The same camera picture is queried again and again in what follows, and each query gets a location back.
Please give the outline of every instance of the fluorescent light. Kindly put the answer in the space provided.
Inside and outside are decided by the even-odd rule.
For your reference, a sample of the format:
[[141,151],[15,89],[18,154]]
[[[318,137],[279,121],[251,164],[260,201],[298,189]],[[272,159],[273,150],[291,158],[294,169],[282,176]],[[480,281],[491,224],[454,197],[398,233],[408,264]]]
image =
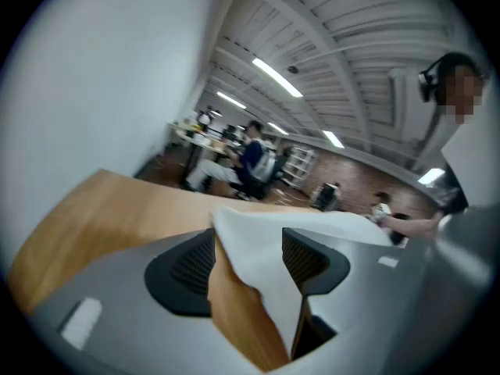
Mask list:
[[419,179],[421,184],[430,184],[438,179],[443,173],[445,173],[441,168],[433,168],[429,170],[423,177]]
[[273,70],[270,66],[268,66],[261,59],[254,59],[252,63],[256,64],[258,68],[267,73],[270,77],[272,77],[278,84],[280,84],[283,88],[287,90],[294,97],[302,97],[302,93],[291,86],[290,82],[284,79],[278,72]]
[[279,132],[281,132],[282,134],[288,134],[287,132],[285,132],[284,130],[282,130],[279,126],[277,125],[274,125],[274,123],[271,123],[271,122],[268,122],[268,124],[273,127],[274,129],[278,130]]
[[220,93],[219,91],[217,92],[217,95],[219,95],[221,98],[226,99],[229,102],[232,102],[234,105],[237,105],[238,107],[242,107],[243,109],[246,109],[246,106],[242,105],[240,102],[237,102],[233,98],[226,96],[224,93]]
[[329,130],[324,130],[323,133],[330,139],[330,141],[334,144],[335,147],[344,148],[344,145],[341,141],[338,140],[337,136],[330,132]]

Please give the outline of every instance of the black chair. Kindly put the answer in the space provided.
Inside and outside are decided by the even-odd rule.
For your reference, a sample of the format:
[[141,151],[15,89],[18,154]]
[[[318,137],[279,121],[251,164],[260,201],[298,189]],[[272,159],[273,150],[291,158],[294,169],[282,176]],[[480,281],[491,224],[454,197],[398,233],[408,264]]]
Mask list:
[[283,154],[277,157],[276,162],[274,163],[273,171],[266,182],[262,182],[254,177],[248,177],[241,180],[242,184],[230,184],[233,189],[238,191],[236,197],[241,200],[247,200],[251,197],[256,198],[257,200],[265,198],[268,195],[274,181],[283,176],[282,169],[290,158],[291,150],[292,147],[287,147],[283,151]]

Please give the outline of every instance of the wooden desk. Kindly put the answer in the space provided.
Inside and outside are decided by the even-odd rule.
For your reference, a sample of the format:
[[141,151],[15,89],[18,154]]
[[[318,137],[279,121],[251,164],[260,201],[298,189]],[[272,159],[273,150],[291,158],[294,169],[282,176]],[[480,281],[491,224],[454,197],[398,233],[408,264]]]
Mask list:
[[[210,213],[222,205],[242,212],[310,211],[191,193],[100,170],[41,221],[17,254],[7,284],[19,307],[29,313],[92,260],[206,229]],[[215,325],[259,368],[271,370],[288,362],[259,293],[236,276],[218,240],[209,300]]]

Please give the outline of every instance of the person with headphones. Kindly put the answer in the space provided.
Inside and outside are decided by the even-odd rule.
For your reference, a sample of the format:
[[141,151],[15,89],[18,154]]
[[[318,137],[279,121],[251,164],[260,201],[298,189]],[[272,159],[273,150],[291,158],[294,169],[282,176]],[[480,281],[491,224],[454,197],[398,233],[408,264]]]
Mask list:
[[[437,66],[435,75],[431,70]],[[462,124],[472,116],[474,106],[480,104],[484,77],[473,60],[465,54],[451,52],[443,55],[419,74],[420,94],[425,102],[433,99],[437,109],[424,138],[427,141],[435,131],[442,115],[448,115]],[[424,236],[434,239],[439,221],[448,214],[464,211],[468,204],[451,167],[447,164],[441,183],[446,190],[438,211],[429,220],[404,220],[379,211],[372,221],[408,238]]]

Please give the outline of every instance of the white wall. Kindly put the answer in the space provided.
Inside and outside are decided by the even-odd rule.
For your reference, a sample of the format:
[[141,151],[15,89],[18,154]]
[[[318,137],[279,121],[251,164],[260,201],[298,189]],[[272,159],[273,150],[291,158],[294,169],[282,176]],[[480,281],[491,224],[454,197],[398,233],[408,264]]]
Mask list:
[[470,205],[500,202],[500,89],[493,75],[469,123],[442,149]]
[[48,0],[35,14],[0,85],[3,276],[69,190],[100,168],[133,175],[163,146],[222,1]]

